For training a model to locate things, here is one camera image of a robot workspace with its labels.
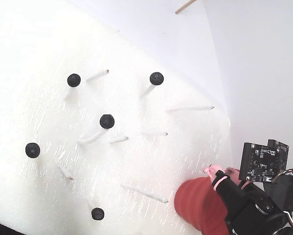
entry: wooden dowel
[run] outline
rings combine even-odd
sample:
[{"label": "wooden dowel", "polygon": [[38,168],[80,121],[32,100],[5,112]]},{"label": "wooden dowel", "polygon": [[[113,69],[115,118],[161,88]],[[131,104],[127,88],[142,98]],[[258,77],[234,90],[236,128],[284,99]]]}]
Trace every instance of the wooden dowel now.
[{"label": "wooden dowel", "polygon": [[194,3],[196,0],[191,0],[189,1],[187,4],[185,4],[184,6],[182,6],[180,9],[178,9],[176,11],[176,14],[179,14],[181,11],[183,11],[185,8],[187,8],[189,5],[191,5],[192,3]]}]

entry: white stick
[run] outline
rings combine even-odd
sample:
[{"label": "white stick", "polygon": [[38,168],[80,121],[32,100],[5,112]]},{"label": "white stick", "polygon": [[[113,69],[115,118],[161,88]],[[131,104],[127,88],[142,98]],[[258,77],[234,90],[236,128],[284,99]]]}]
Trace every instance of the white stick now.
[{"label": "white stick", "polygon": [[147,136],[167,136],[168,132],[152,132],[152,131],[143,131],[142,134],[147,135]]},{"label": "white stick", "polygon": [[88,197],[87,200],[88,200],[88,204],[89,204],[89,206],[92,207],[92,208],[94,209],[96,206],[94,205],[94,202],[91,200],[91,198]]},{"label": "white stick", "polygon": [[66,168],[64,168],[64,167],[63,167],[62,165],[60,165],[60,164],[57,164],[57,166],[60,168],[60,170],[62,171],[63,175],[64,175],[66,178],[68,178],[68,179],[70,179],[70,180],[74,180],[72,174],[71,174]]},{"label": "white stick", "polygon": [[67,90],[66,93],[65,93],[64,99],[67,99],[68,96],[71,95],[71,93],[72,93],[72,87],[69,87],[68,90]]},{"label": "white stick", "polygon": [[153,198],[153,199],[155,199],[155,200],[157,200],[157,201],[160,201],[160,202],[162,202],[162,203],[167,203],[167,202],[168,202],[167,199],[165,199],[165,198],[161,198],[159,195],[156,195],[156,194],[154,194],[154,193],[146,192],[146,191],[144,191],[144,190],[141,190],[141,189],[139,189],[138,187],[134,187],[134,186],[131,186],[131,185],[126,184],[126,183],[122,183],[122,184],[120,184],[120,185],[123,186],[123,187],[125,187],[125,188],[132,189],[132,190],[134,190],[134,191],[137,191],[137,192],[139,192],[139,193],[141,193],[141,194],[143,194],[143,195],[145,195],[145,196],[148,196],[148,197],[150,197],[150,198]]},{"label": "white stick", "polygon": [[99,138],[101,138],[104,134],[106,134],[108,132],[108,129],[104,129],[102,128],[102,130],[100,130],[99,132],[95,133],[94,136],[85,139],[85,140],[79,140],[78,143],[79,144],[89,144],[89,143],[93,143],[94,141],[97,141]]},{"label": "white stick", "polygon": [[109,70],[104,70],[104,71],[98,73],[97,75],[88,78],[88,79],[87,79],[87,82],[97,80],[97,79],[99,79],[99,78],[101,78],[101,77],[107,75],[108,73],[109,73]]},{"label": "white stick", "polygon": [[175,111],[197,111],[197,110],[212,110],[214,106],[201,106],[201,107],[182,107],[176,109],[169,109],[167,112],[175,112]]},{"label": "white stick", "polygon": [[124,136],[124,137],[114,139],[113,141],[110,142],[110,144],[119,143],[119,142],[128,141],[128,140],[129,140],[129,137]]},{"label": "white stick", "polygon": [[146,95],[148,95],[149,93],[151,93],[151,91],[154,90],[155,87],[156,87],[155,85],[151,84],[151,85],[146,89],[146,91],[141,95],[141,97],[146,96]]}]

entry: circuit board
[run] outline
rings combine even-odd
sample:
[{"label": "circuit board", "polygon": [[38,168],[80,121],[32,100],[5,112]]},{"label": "circuit board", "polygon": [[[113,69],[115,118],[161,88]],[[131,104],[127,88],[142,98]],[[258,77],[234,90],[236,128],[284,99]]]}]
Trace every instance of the circuit board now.
[{"label": "circuit board", "polygon": [[240,180],[271,182],[280,172],[280,148],[244,143]]},{"label": "circuit board", "polygon": [[279,141],[268,140],[268,147],[275,147],[279,149],[278,169],[286,170],[288,154],[289,154],[289,146]]}]

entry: red fabric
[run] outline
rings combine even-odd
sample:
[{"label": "red fabric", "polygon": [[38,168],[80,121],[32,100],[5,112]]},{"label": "red fabric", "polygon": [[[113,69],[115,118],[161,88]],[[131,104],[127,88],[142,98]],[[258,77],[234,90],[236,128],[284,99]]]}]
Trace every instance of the red fabric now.
[{"label": "red fabric", "polygon": [[176,193],[175,209],[203,235],[229,235],[226,207],[213,190],[209,177],[184,182]]}]

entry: electronic component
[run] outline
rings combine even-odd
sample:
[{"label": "electronic component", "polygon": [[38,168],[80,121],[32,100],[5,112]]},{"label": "electronic component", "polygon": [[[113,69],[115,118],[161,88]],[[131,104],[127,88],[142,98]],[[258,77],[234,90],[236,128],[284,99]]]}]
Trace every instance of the electronic component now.
[{"label": "electronic component", "polygon": [[279,141],[268,140],[268,147],[274,147],[279,149],[278,169],[285,170],[287,167],[289,146]]},{"label": "electronic component", "polygon": [[277,184],[263,183],[265,192],[282,211],[293,212],[293,176],[280,175]]},{"label": "electronic component", "polygon": [[279,151],[276,147],[244,143],[239,179],[271,182],[280,171]]}]

